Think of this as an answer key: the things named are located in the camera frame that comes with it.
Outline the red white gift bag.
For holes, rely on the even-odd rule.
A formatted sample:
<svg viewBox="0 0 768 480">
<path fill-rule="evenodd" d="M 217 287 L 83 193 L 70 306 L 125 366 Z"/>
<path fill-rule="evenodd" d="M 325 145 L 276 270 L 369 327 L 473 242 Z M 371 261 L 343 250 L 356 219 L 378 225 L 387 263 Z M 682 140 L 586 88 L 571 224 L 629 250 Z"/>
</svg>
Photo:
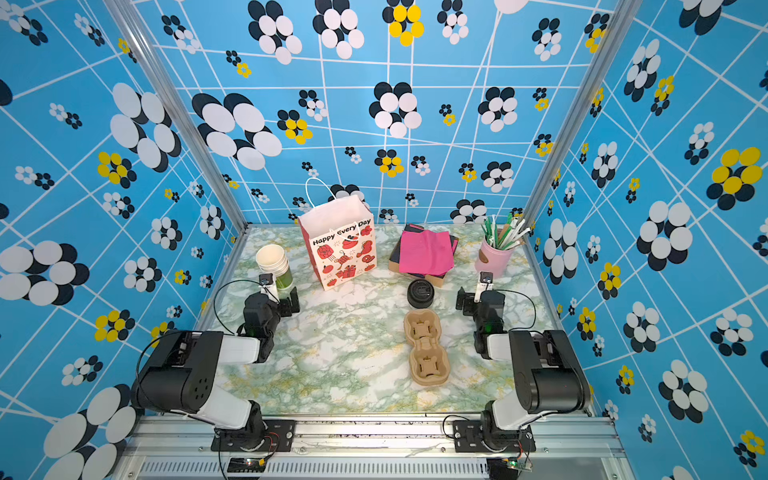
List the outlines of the red white gift bag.
<svg viewBox="0 0 768 480">
<path fill-rule="evenodd" d="M 310 210 L 298 224 L 313 271 L 330 290 L 377 267 L 375 222 L 370 209 L 355 196 L 316 204 L 304 185 Z"/>
</svg>

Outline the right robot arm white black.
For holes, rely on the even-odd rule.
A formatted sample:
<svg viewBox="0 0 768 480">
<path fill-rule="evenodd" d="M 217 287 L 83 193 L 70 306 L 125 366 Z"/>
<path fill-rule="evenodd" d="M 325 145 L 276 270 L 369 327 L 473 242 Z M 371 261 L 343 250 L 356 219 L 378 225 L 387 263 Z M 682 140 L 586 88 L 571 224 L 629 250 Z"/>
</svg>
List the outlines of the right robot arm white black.
<svg viewBox="0 0 768 480">
<path fill-rule="evenodd" d="M 511 366 L 514 391 L 489 402 L 482 412 L 486 436 L 506 438 L 553 414 L 587 407 L 590 391 L 567 334 L 562 330 L 504 328 L 505 293 L 461 288 L 456 309 L 470 316 L 476 352 Z"/>
</svg>

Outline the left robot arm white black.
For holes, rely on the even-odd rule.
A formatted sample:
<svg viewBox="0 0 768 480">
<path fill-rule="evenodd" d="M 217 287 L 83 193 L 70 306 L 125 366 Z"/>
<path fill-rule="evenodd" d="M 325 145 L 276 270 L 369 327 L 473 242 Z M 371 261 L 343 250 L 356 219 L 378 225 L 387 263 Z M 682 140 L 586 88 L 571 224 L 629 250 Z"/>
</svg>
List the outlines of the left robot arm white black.
<svg viewBox="0 0 768 480">
<path fill-rule="evenodd" d="M 161 335 L 150 358 L 137 369 L 133 405 L 185 414 L 214 426 L 221 435 L 261 441 L 266 435 L 261 407 L 217 386 L 216 373 L 224 365 L 266 362 L 280 321 L 299 312 L 295 288 L 285 298 L 263 290 L 246 298 L 244 322 L 235 334 L 173 330 Z"/>
</svg>

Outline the black lid stack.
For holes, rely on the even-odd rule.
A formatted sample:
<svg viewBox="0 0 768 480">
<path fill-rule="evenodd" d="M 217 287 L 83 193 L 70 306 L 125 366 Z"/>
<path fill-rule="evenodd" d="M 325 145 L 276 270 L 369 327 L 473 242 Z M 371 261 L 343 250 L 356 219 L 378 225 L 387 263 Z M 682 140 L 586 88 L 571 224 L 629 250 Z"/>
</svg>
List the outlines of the black lid stack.
<svg viewBox="0 0 768 480">
<path fill-rule="evenodd" d="M 434 297 L 434 286 L 428 280 L 415 279 L 407 288 L 407 300 L 414 309 L 429 308 L 434 302 Z"/>
</svg>

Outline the pink straw holder cup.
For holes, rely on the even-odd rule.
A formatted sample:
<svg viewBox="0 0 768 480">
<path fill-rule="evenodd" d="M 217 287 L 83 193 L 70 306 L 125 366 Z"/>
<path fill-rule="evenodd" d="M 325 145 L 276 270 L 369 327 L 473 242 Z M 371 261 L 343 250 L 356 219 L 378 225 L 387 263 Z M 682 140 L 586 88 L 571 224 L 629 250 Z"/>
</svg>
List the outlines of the pink straw holder cup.
<svg viewBox="0 0 768 480">
<path fill-rule="evenodd" d="M 494 280 L 499 280 L 504 276 L 513 251 L 513 248 L 506 250 L 497 249 L 492 247 L 486 239 L 483 239 L 474 264 L 475 270 L 478 273 L 490 273 Z"/>
</svg>

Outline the green white paper cup stack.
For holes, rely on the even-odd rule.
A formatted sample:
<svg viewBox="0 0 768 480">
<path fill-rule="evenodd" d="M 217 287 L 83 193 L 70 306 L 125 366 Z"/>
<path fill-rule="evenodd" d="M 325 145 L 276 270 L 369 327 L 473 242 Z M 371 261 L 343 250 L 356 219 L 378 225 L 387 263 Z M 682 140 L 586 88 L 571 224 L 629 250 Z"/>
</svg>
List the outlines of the green white paper cup stack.
<svg viewBox="0 0 768 480">
<path fill-rule="evenodd" d="M 277 244 L 265 245 L 257 251 L 256 261 L 263 273 L 273 275 L 278 296 L 287 297 L 294 287 L 294 282 L 285 249 Z"/>
</svg>

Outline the pink napkin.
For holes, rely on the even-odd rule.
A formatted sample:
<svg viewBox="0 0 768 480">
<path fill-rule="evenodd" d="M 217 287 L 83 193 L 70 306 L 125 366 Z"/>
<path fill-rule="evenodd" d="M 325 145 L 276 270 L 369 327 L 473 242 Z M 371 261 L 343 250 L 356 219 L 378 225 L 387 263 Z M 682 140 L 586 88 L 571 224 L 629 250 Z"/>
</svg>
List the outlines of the pink napkin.
<svg viewBox="0 0 768 480">
<path fill-rule="evenodd" d="M 448 232 L 403 233 L 399 257 L 401 273 L 440 276 L 453 267 L 453 242 Z"/>
</svg>

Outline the brown cardboard cup carrier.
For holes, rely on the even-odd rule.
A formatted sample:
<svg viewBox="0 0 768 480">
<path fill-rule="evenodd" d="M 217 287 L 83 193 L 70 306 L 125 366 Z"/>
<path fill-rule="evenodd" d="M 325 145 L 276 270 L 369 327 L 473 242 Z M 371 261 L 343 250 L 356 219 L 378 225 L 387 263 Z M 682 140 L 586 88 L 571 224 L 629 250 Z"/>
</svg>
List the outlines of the brown cardboard cup carrier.
<svg viewBox="0 0 768 480">
<path fill-rule="evenodd" d="M 451 367 L 447 352 L 440 344 L 439 316 L 430 309 L 411 310 L 404 318 L 404 332 L 412 347 L 409 368 L 413 381 L 425 387 L 443 385 Z"/>
</svg>

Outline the white green straws bundle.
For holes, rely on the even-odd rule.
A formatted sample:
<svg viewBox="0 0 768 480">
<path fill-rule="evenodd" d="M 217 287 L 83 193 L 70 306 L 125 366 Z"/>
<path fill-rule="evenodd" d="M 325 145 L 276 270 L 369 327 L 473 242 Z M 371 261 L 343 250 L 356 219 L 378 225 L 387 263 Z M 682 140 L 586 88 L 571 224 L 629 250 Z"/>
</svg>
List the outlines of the white green straws bundle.
<svg viewBox="0 0 768 480">
<path fill-rule="evenodd" d="M 499 251 L 511 250 L 532 228 L 526 224 L 522 213 L 511 212 L 506 217 L 486 218 L 481 227 L 485 243 Z"/>
</svg>

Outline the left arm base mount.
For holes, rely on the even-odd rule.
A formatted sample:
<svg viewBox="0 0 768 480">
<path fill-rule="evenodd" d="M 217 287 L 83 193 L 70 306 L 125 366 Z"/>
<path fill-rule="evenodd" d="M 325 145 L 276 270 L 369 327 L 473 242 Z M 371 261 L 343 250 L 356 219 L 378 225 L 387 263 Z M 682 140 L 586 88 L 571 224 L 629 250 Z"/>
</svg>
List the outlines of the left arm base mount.
<svg viewBox="0 0 768 480">
<path fill-rule="evenodd" d="M 289 452 L 295 437 L 295 420 L 276 418 L 257 420 L 238 430 L 214 429 L 213 452 Z"/>
</svg>

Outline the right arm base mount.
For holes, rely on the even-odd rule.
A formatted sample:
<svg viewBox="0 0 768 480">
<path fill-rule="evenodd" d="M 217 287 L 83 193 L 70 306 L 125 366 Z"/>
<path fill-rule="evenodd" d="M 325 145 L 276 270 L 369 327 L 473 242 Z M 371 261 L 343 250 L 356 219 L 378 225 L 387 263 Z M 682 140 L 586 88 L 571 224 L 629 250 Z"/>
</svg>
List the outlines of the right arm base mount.
<svg viewBox="0 0 768 480">
<path fill-rule="evenodd" d="M 506 431 L 493 427 L 490 422 L 453 419 L 449 435 L 457 453 L 509 453 L 515 456 L 536 451 L 530 428 Z"/>
</svg>

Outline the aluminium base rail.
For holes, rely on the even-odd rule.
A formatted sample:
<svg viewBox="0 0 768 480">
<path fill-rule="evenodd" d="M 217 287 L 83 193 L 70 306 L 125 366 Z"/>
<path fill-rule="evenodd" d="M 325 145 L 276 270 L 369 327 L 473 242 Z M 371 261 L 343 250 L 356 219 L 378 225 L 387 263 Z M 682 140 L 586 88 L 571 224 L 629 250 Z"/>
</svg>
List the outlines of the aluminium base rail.
<svg viewBox="0 0 768 480">
<path fill-rule="evenodd" d="M 187 419 L 141 421 L 116 479 L 631 479 L 606 418 L 553 416 L 519 446 L 488 448 L 469 413 L 298 415 L 278 452 L 212 451 L 212 429 Z"/>
</svg>

